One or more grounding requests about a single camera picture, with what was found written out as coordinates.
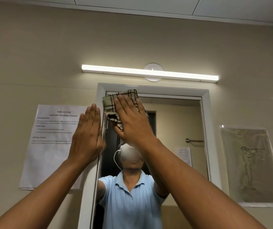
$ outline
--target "round white mounting plate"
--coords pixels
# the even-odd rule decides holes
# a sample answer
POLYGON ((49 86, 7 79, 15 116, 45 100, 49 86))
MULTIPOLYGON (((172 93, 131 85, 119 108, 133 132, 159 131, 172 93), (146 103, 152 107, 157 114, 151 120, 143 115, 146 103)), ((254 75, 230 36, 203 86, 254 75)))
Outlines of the round white mounting plate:
MULTIPOLYGON (((150 64, 147 64, 145 67, 144 67, 145 70, 156 70, 156 71, 163 71, 163 68, 159 65, 159 64, 156 64, 156 63, 150 63, 150 64)), ((145 77, 146 80, 150 81, 150 82, 158 82, 160 81, 162 78, 153 78, 153 77, 145 77)))

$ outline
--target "white headset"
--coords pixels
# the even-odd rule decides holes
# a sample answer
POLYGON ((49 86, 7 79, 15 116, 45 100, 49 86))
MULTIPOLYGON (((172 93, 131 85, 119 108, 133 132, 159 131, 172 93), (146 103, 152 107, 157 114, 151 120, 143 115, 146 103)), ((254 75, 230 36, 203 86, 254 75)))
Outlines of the white headset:
MULTIPOLYGON (((128 144, 124 144, 120 147, 119 150, 117 150, 116 152, 118 152, 118 157, 119 158, 124 158, 124 159, 127 159, 129 160, 130 158, 134 157, 136 154, 140 155, 141 154, 139 153, 138 150, 136 150, 134 147, 128 145, 128 144)), ((114 153, 114 157, 113 157, 113 160, 115 162, 115 164, 117 165, 117 167, 122 170, 118 164, 116 163, 115 161, 115 155, 116 155, 116 152, 114 153)))

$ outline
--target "hand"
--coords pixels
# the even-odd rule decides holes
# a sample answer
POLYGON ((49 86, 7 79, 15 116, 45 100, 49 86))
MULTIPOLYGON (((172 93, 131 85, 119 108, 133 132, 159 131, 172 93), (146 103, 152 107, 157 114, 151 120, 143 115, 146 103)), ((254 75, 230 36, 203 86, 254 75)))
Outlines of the hand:
POLYGON ((118 99, 114 99, 116 111, 121 119, 124 131, 114 126, 114 130, 120 138, 129 145, 142 149, 148 143, 152 143, 156 139, 150 127, 145 109, 139 99, 136 99, 138 110, 134 106, 132 100, 128 96, 118 95, 118 99))
POLYGON ((92 104, 81 114, 77 129, 73 135, 68 160, 73 160, 85 168, 96 160, 103 148, 102 129, 100 127, 100 109, 92 104))

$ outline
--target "light blue polo shirt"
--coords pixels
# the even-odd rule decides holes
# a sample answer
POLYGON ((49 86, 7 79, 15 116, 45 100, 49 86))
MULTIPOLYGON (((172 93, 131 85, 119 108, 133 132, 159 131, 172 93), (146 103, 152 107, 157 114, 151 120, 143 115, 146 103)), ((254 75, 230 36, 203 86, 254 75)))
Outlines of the light blue polo shirt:
POLYGON ((99 202, 105 209, 103 229, 162 229, 161 204, 165 199, 154 192, 151 175, 142 171, 131 192, 123 182, 123 172, 99 180, 106 186, 99 202))

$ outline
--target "white cable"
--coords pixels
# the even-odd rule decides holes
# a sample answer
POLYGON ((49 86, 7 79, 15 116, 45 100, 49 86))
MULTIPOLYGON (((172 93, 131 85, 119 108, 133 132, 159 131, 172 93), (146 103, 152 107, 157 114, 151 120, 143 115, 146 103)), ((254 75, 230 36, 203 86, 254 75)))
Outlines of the white cable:
POLYGON ((118 166, 118 164, 116 163, 116 161, 115 161, 115 155, 116 155, 116 153, 119 152, 119 151, 120 151, 120 150, 117 150, 117 151, 114 153, 113 160, 114 160, 115 164, 117 165, 117 167, 118 167, 120 170, 122 170, 122 169, 118 166))

